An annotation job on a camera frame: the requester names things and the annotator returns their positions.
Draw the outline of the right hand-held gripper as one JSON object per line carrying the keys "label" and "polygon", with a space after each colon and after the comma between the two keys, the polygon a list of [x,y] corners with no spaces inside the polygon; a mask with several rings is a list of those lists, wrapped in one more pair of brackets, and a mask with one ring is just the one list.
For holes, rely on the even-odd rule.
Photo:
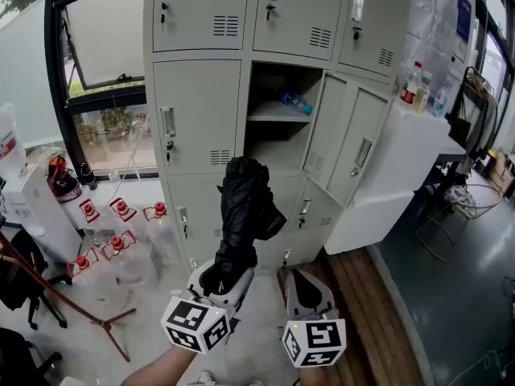
{"label": "right hand-held gripper", "polygon": [[347,346],[345,320],[331,289],[313,275],[292,269],[285,279],[288,321],[282,335],[295,368],[332,366]]}

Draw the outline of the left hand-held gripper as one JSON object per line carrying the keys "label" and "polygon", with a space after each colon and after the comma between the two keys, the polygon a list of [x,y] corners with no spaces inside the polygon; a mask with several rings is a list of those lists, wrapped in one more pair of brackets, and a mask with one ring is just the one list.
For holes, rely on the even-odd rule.
{"label": "left hand-held gripper", "polygon": [[226,294],[217,291],[215,258],[190,275],[186,289],[169,301],[161,325],[170,342],[195,353],[208,354],[228,341],[254,277],[248,268]]}

